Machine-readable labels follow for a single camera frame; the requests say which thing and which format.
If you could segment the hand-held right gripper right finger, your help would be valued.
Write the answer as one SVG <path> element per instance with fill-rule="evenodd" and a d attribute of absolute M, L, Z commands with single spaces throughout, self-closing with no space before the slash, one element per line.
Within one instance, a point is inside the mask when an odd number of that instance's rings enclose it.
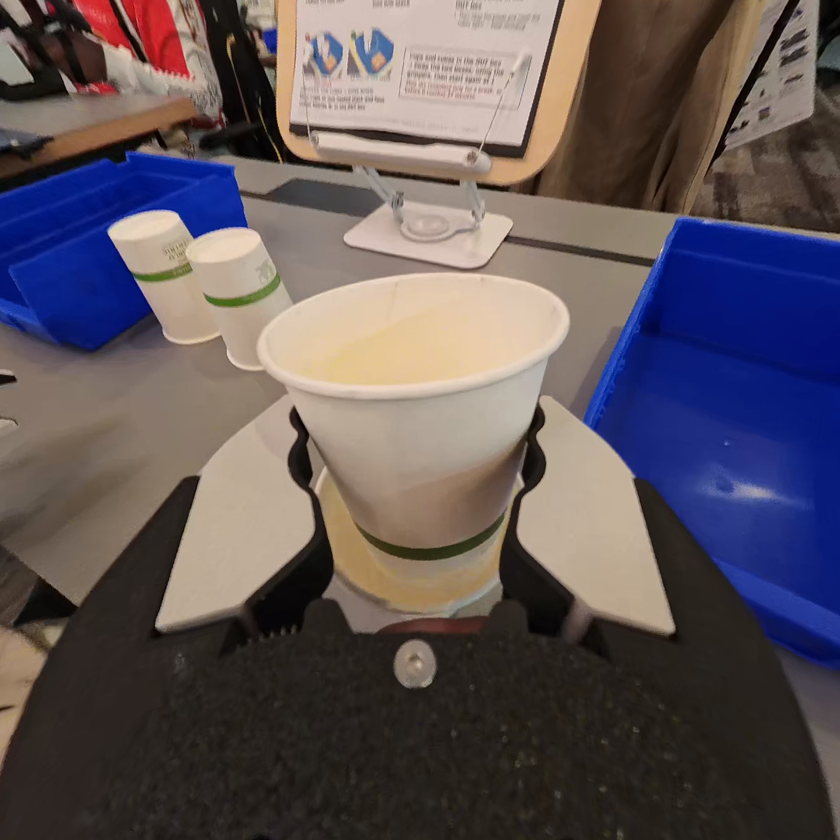
<path fill-rule="evenodd" d="M 635 477 L 610 445 L 541 396 L 521 476 L 500 581 L 524 608 L 529 629 L 579 643 L 598 619 L 673 636 Z"/>

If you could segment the blue plastic bin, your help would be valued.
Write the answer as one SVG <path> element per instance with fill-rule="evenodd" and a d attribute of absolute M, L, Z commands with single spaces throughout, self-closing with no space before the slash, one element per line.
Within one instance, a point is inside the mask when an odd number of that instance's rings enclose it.
<path fill-rule="evenodd" d="M 1 322 L 37 340 L 94 351 L 151 314 L 108 228 L 164 209 L 194 237 L 244 227 L 235 167 L 129 152 L 1 196 Z"/>
<path fill-rule="evenodd" d="M 678 219 L 584 423 L 772 641 L 838 670 L 838 240 Z"/>

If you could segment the wooden background table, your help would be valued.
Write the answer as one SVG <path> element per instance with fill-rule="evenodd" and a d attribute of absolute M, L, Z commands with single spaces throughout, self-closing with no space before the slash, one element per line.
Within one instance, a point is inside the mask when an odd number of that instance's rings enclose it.
<path fill-rule="evenodd" d="M 3 179 L 100 151 L 123 141 L 165 130 L 197 116 L 189 98 L 127 93 L 76 94 L 63 98 L 2 101 L 3 130 L 36 134 L 49 140 L 30 159 L 2 153 Z"/>

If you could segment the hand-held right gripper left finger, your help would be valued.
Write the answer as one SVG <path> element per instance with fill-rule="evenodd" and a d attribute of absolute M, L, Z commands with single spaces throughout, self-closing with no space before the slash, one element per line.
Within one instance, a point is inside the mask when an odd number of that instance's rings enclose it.
<path fill-rule="evenodd" d="M 301 628 L 333 577 L 308 442 L 285 395 L 205 464 L 155 619 L 160 634 L 227 620 L 252 634 Z"/>

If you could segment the white poster board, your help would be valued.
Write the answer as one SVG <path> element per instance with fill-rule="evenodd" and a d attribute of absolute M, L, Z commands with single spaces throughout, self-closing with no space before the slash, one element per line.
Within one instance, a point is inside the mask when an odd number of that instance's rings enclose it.
<path fill-rule="evenodd" d="M 745 66 L 744 81 L 750 79 L 755 67 L 759 67 L 759 73 L 728 126 L 723 147 L 726 151 L 790 128 L 813 115 L 820 3 L 797 2 L 769 54 L 763 58 L 787 4 L 762 2 L 762 16 Z"/>

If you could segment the person's torso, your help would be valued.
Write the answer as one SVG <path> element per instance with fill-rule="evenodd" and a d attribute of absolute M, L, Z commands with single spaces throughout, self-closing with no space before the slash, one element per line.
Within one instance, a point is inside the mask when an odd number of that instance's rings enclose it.
<path fill-rule="evenodd" d="M 1 629 L 1 761 L 23 713 L 47 652 L 18 631 Z"/>

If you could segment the printed instruction sheet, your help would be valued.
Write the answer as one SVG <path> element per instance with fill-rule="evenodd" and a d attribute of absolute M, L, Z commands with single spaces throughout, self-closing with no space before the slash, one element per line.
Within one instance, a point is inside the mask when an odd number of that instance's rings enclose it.
<path fill-rule="evenodd" d="M 522 158 L 563 5 L 298 2 L 290 131 Z"/>

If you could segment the white paper cup green band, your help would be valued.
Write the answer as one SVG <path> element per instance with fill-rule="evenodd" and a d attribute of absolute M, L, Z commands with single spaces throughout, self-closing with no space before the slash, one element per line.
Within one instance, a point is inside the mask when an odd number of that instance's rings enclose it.
<path fill-rule="evenodd" d="M 499 540 L 565 303 L 480 273 L 389 276 L 294 304 L 257 353 L 283 384 L 366 552 L 412 583 Z"/>
<path fill-rule="evenodd" d="M 374 604 L 410 616 L 452 616 L 500 592 L 501 546 L 511 503 L 493 535 L 466 554 L 446 560 L 406 560 L 373 549 L 363 538 L 327 468 L 321 469 L 314 490 L 336 575 Z"/>
<path fill-rule="evenodd" d="M 262 371 L 257 353 L 268 323 L 291 307 L 273 259 L 249 227 L 226 227 L 192 241 L 186 257 L 224 340 L 231 364 Z"/>
<path fill-rule="evenodd" d="M 157 209 L 130 215 L 112 224 L 108 236 L 168 341 L 192 345 L 220 336 L 186 256 L 193 236 L 177 213 Z"/>

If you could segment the black hanging jacket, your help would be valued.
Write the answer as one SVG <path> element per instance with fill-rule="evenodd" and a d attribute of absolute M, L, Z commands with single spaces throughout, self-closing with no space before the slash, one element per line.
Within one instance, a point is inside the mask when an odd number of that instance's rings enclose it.
<path fill-rule="evenodd" d="M 245 19 L 234 1 L 202 1 L 209 50 L 223 98 L 224 125 L 199 141 L 203 151 L 284 161 L 277 100 Z"/>

